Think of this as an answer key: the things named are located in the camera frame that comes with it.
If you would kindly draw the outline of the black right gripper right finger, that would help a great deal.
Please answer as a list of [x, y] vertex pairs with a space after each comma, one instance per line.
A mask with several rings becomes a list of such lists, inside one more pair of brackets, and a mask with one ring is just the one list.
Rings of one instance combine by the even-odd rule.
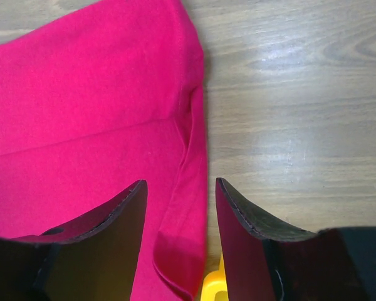
[[230, 300], [376, 300], [376, 226], [307, 231], [223, 178], [216, 209]]

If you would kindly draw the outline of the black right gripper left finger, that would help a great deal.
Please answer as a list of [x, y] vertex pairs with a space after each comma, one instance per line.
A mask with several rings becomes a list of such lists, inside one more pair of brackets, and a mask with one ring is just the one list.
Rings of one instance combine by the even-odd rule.
[[140, 180], [39, 236], [0, 238], [0, 300], [128, 300], [147, 193]]

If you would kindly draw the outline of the pink magenta t shirt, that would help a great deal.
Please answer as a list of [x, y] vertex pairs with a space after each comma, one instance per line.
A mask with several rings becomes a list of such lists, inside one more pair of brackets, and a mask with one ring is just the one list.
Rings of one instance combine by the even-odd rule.
[[132, 300], [192, 300], [206, 257], [204, 53], [180, 1], [99, 1], [0, 45], [0, 236], [148, 184]]

